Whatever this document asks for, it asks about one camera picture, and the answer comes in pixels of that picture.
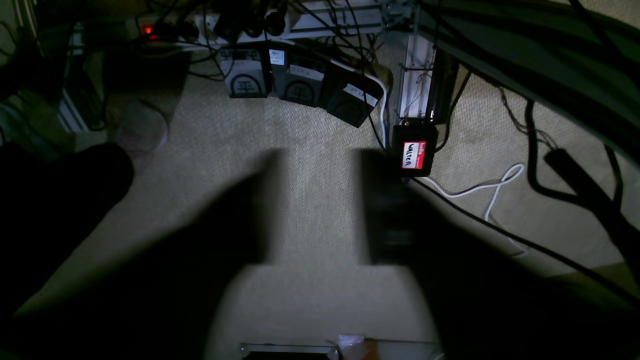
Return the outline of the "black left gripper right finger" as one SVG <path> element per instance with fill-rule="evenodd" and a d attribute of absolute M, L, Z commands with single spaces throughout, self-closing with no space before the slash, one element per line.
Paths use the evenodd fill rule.
<path fill-rule="evenodd" d="M 426 300 L 448 360 L 637 360 L 639 312 L 597 305 L 535 275 L 447 219 L 359 151 L 368 253 L 401 265 Z"/>

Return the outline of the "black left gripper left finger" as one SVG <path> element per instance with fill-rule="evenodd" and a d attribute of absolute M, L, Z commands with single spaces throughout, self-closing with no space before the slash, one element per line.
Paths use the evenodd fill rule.
<path fill-rule="evenodd" d="M 203 360 L 228 286 L 269 251 L 282 152 L 82 292 L 1 321 L 1 358 Z"/>

